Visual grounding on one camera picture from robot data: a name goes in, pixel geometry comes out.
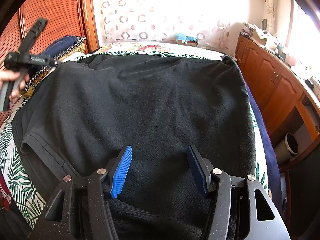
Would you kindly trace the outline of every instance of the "wooden wardrobe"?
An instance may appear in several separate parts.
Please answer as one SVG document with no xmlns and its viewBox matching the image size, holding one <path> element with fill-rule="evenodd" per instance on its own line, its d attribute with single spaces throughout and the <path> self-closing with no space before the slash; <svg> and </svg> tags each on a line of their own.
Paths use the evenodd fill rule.
<svg viewBox="0 0 320 240">
<path fill-rule="evenodd" d="M 98 48 L 92 0 L 26 0 L 0 36 L 0 69 L 4 69 L 7 53 L 18 49 L 39 17 L 49 21 L 31 53 L 43 51 L 65 35 L 86 37 L 86 53 Z M 7 112 L 0 113 L 0 124 L 6 115 Z"/>
</svg>

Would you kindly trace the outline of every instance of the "metal rivet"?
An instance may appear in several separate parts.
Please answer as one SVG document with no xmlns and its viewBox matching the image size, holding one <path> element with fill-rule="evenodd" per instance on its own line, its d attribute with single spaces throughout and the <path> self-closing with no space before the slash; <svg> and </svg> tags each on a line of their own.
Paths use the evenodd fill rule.
<svg viewBox="0 0 320 240">
<path fill-rule="evenodd" d="M 105 174 L 106 172 L 107 172 L 107 171 L 106 171 L 106 169 L 104 169 L 104 168 L 97 170 L 97 173 L 98 173 L 99 175 L 103 175 L 103 174 Z"/>
<path fill-rule="evenodd" d="M 63 181 L 68 182 L 72 179 L 72 177 L 70 175 L 66 175 L 63 177 Z"/>
<path fill-rule="evenodd" d="M 256 176 L 254 176 L 252 174 L 249 174 L 247 177 L 248 177 L 248 180 L 251 180 L 251 181 L 255 181 L 256 180 Z"/>
<path fill-rule="evenodd" d="M 218 168 L 212 169 L 212 173 L 220 175 L 222 173 L 222 171 Z"/>
</svg>

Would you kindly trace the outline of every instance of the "white bucket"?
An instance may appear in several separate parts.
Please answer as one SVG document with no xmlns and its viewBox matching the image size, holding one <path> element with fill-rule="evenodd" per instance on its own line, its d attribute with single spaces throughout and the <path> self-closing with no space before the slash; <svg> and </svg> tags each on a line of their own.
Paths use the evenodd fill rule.
<svg viewBox="0 0 320 240">
<path fill-rule="evenodd" d="M 287 133 L 275 148 L 277 163 L 281 164 L 290 159 L 291 156 L 297 155 L 299 152 L 299 145 L 292 133 Z"/>
</svg>

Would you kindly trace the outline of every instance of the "wooden dresser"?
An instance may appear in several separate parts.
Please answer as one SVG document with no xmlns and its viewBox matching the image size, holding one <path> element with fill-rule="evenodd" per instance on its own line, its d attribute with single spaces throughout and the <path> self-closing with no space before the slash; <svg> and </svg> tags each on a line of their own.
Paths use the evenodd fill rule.
<svg viewBox="0 0 320 240">
<path fill-rule="evenodd" d="M 273 147 L 287 132 L 295 133 L 302 124 L 308 129 L 309 147 L 292 162 L 280 166 L 280 171 L 288 170 L 320 143 L 320 135 L 306 109 L 310 106 L 320 123 L 320 102 L 286 63 L 251 40 L 239 35 L 235 54 L 244 80 L 261 111 Z"/>
</svg>

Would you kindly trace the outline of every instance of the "finger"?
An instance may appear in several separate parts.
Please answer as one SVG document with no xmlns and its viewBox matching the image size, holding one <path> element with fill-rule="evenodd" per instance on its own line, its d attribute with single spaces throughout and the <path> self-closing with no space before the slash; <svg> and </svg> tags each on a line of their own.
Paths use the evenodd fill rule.
<svg viewBox="0 0 320 240">
<path fill-rule="evenodd" d="M 10 100 L 10 105 L 12 105 L 13 103 L 15 103 L 17 100 L 19 99 L 19 97 L 12 97 Z"/>
<path fill-rule="evenodd" d="M 11 95 L 9 96 L 9 100 L 11 103 L 14 103 L 15 101 L 17 101 L 19 97 L 11 97 Z"/>
<path fill-rule="evenodd" d="M 29 77 L 29 74 L 28 74 L 28 73 L 24 76 L 24 80 L 25 80 L 25 82 L 29 82 L 30 77 Z"/>
<path fill-rule="evenodd" d="M 0 80 L 2 82 L 14 81 L 20 76 L 19 72 L 14 72 L 12 70 L 0 71 Z"/>
<path fill-rule="evenodd" d="M 24 80 L 22 80 L 19 84 L 19 88 L 20 90 L 23 90 L 26 87 L 26 82 Z"/>
<path fill-rule="evenodd" d="M 19 96 L 19 90 L 13 90 L 11 92 L 11 98 L 14 99 L 14 98 L 17 98 Z"/>
</svg>

